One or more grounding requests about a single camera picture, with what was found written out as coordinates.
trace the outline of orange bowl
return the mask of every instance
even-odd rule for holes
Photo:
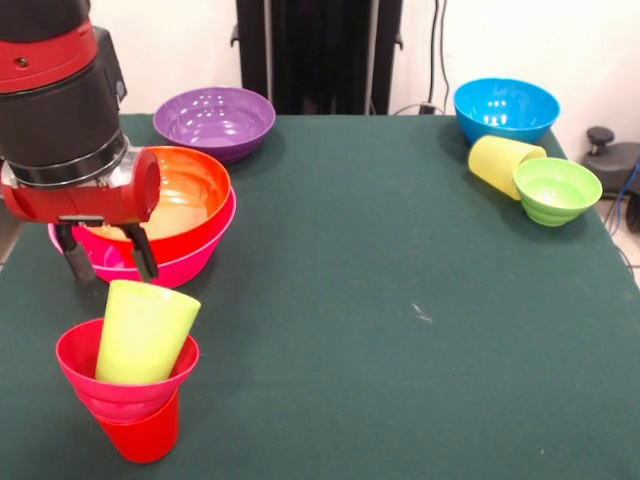
[[[215,235],[216,215],[231,192],[231,179],[213,157],[183,147],[151,147],[160,166],[160,200],[142,224],[157,263],[189,255]],[[133,245],[118,228],[86,228],[118,249],[134,265]]]

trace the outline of cup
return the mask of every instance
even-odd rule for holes
[[[81,323],[60,337],[56,356],[62,373],[91,414],[109,423],[134,423],[160,410],[191,375],[200,350],[187,337],[170,377],[147,385],[114,385],[95,379],[102,334],[101,318]]]
[[[200,310],[200,302],[166,288],[114,280],[95,377],[141,385],[166,380]]]
[[[178,441],[179,399],[179,390],[176,390],[160,410],[134,423],[113,423],[94,416],[125,460],[132,463],[151,463],[167,455]]]
[[[544,148],[537,145],[486,135],[471,147],[469,170],[514,200],[520,200],[513,180],[516,169],[522,162],[546,156]]]

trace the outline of purple bowl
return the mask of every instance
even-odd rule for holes
[[[260,146],[276,112],[263,96],[233,87],[181,93],[153,116],[156,131],[170,143],[200,150],[221,163],[234,163]]]

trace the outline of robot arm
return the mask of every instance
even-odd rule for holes
[[[55,223],[79,278],[93,275],[71,235],[107,223],[134,244],[144,279],[157,266],[141,222],[160,191],[153,152],[120,130],[124,79],[109,33],[88,0],[0,0],[0,189],[9,210]]]

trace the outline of black knob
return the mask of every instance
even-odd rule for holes
[[[591,142],[591,154],[598,155],[607,143],[613,142],[615,135],[612,130],[606,127],[591,127],[587,130],[587,137],[589,137],[589,141]]]

